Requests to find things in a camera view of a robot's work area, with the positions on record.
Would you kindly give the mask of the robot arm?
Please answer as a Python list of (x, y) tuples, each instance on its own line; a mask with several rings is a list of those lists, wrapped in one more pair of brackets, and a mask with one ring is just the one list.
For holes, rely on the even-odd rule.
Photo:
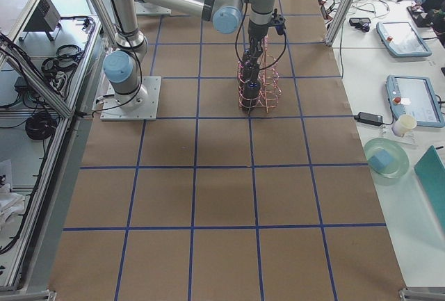
[(279, 35), (285, 34), (283, 16), (277, 14), (275, 0), (111, 0), (116, 20), (117, 46), (122, 50), (144, 53), (147, 43), (138, 28), (135, 2), (178, 10), (213, 24), (223, 34), (238, 32), (248, 23), (249, 46), (238, 56), (238, 93), (241, 108), (249, 112), (262, 103), (262, 84), (259, 75), (266, 36), (270, 27)]

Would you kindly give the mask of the second white arm base plate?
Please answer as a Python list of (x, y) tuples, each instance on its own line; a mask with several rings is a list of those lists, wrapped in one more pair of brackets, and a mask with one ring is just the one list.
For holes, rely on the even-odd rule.
[(158, 111), (159, 93), (161, 89), (160, 76), (144, 76), (137, 95), (115, 95), (111, 83), (108, 84), (108, 94), (103, 104), (100, 119), (103, 121), (136, 121), (155, 120)]

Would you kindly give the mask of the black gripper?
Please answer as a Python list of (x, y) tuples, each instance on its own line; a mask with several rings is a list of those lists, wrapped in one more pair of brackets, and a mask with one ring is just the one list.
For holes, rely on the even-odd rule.
[(249, 62), (258, 63), (264, 52), (264, 38), (268, 34), (270, 23), (256, 24), (248, 22)]

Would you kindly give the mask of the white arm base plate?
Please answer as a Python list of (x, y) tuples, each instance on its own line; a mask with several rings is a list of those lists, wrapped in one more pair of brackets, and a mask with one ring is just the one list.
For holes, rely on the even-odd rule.
[(157, 6), (152, 3), (135, 2), (134, 6), (135, 6), (137, 15), (144, 15), (144, 16), (163, 16), (163, 15), (170, 16), (171, 15), (171, 9)]

